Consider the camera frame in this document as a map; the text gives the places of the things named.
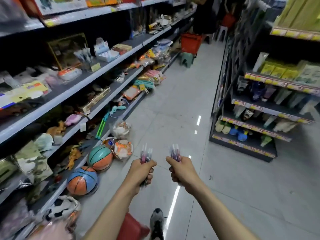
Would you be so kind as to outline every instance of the red plastic stool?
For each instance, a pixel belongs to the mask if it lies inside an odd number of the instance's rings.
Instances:
[[[142,240],[148,236],[149,232],[149,227],[141,225],[132,215],[127,213],[117,240]]]

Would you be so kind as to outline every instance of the shoe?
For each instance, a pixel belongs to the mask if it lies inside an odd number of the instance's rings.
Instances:
[[[151,240],[159,238],[164,240],[163,237],[163,224],[164,224],[163,212],[160,208],[156,208],[150,218]]]

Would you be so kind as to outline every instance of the orange and teal basketball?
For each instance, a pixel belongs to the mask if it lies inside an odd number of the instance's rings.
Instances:
[[[98,184],[98,175],[93,168],[83,166],[75,169],[67,180],[67,189],[74,195],[85,195]]]
[[[111,165],[112,152],[104,145],[92,149],[88,157],[88,165],[97,171],[104,170]]]

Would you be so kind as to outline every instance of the toy box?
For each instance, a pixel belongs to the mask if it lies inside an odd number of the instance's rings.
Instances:
[[[43,17],[87,8],[86,0],[20,0],[27,14]]]
[[[120,4],[121,0],[85,0],[88,7]]]
[[[64,70],[69,67],[80,67],[81,61],[73,52],[88,47],[84,33],[54,40],[48,42],[48,45],[56,61],[56,66],[59,67],[60,70]]]

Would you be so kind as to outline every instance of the tiled floor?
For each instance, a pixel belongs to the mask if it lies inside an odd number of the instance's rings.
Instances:
[[[158,162],[153,183],[134,198],[130,213],[149,225],[161,208],[167,240],[218,239],[198,202],[171,181],[165,156],[178,143],[212,192],[262,240],[320,240],[318,123],[304,126],[290,143],[277,141],[279,156],[271,163],[208,141],[223,52],[221,43],[202,44],[190,69],[175,61],[128,118],[131,160],[148,143]]]

